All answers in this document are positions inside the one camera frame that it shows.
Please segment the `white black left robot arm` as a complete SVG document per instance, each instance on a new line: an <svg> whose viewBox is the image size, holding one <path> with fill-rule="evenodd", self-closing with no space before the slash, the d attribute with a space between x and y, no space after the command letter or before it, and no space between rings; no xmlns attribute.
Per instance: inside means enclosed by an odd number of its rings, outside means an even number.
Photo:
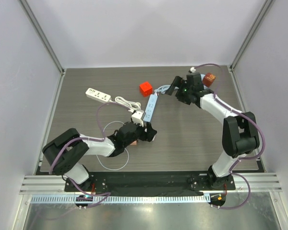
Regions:
<svg viewBox="0 0 288 230"><path fill-rule="evenodd" d="M83 156L116 157L135 141L153 141L156 134L149 122L144 126L126 122L105 138L89 137L70 128L46 144L42 152L50 164L50 174L66 176L68 184L85 192L92 187L92 177L86 167L79 163Z"/></svg>

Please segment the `white power strip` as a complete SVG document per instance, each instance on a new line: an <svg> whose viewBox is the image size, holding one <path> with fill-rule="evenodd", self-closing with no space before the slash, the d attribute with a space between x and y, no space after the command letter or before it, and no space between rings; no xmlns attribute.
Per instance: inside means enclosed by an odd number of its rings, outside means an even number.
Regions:
<svg viewBox="0 0 288 230"><path fill-rule="evenodd" d="M88 88L85 92L85 95L88 98L91 98L95 101L101 102L103 104L111 102L111 96L104 92L100 92L96 89Z"/></svg>

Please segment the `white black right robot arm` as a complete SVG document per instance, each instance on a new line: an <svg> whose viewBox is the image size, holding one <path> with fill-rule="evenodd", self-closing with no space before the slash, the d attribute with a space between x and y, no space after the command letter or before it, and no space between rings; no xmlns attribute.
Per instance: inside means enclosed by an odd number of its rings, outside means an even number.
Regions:
<svg viewBox="0 0 288 230"><path fill-rule="evenodd" d="M260 140L254 113L243 113L223 102L214 91L204 86L198 72L187 74L185 79L176 76L165 93L174 93L178 101L187 105L195 104L223 125L223 152L207 171L208 186L221 190L229 180L234 164L259 148Z"/></svg>

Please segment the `orange-red cube socket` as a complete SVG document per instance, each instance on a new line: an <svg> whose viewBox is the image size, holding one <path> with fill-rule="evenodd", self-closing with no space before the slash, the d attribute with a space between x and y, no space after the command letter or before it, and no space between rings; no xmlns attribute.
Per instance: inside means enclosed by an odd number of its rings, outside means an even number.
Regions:
<svg viewBox="0 0 288 230"><path fill-rule="evenodd" d="M141 83L139 85L139 90L143 97L153 94L153 87L148 81Z"/></svg>

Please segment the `dark red cube adapter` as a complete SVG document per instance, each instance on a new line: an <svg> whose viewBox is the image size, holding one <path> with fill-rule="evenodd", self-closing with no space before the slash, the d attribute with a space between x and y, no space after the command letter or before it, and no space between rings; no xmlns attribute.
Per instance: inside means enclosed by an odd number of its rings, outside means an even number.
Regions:
<svg viewBox="0 0 288 230"><path fill-rule="evenodd" d="M202 83L205 87L209 88L214 81L216 80L216 76L212 73L207 73L203 76Z"/></svg>

